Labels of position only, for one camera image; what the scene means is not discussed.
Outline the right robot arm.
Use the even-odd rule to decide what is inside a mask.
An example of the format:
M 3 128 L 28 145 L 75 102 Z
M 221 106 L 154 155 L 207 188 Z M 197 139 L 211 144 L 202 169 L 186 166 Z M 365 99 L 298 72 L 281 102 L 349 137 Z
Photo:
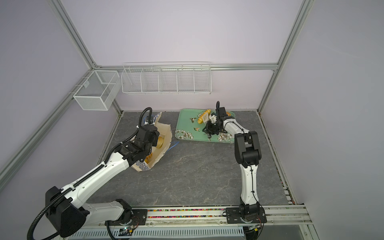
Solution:
M 220 106 L 220 102 L 216 103 L 213 114 L 203 114 L 203 122 L 206 124 L 203 133 L 209 139 L 213 135 L 234 139 L 235 159 L 242 177 L 241 203 L 239 213 L 235 216 L 244 223 L 258 223 L 263 226 L 266 216 L 257 197 L 257 170 L 262 159 L 258 133 L 241 126 L 235 117 L 228 115 L 226 109 Z

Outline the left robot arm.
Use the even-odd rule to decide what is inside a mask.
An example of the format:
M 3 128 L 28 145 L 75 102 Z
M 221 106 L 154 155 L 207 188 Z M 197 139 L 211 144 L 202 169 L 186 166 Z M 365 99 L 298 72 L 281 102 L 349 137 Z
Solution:
M 87 200 L 119 173 L 137 162 L 143 163 L 158 145 L 160 133 L 155 126 L 153 109 L 145 108 L 139 117 L 135 132 L 115 145 L 106 159 L 74 182 L 62 187 L 52 187 L 46 192 L 46 205 L 38 213 L 27 232 L 27 239 L 34 239 L 40 220 L 47 217 L 56 232 L 47 237 L 66 238 L 84 225 L 111 222 L 130 225 L 134 214 L 132 207 L 122 199 L 91 206 Z

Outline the blue checkered paper bag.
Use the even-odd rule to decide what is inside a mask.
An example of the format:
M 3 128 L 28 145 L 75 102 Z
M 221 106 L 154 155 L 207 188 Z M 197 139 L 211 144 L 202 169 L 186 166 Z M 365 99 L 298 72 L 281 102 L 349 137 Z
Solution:
M 172 142 L 172 130 L 170 124 L 160 123 L 159 120 L 162 117 L 162 112 L 155 115 L 154 125 L 157 127 L 158 132 L 160 133 L 157 146 L 152 147 L 151 153 L 145 158 L 143 162 L 137 161 L 132 168 L 137 172 L 149 171 L 157 164 L 160 159 L 165 155 L 169 150 Z

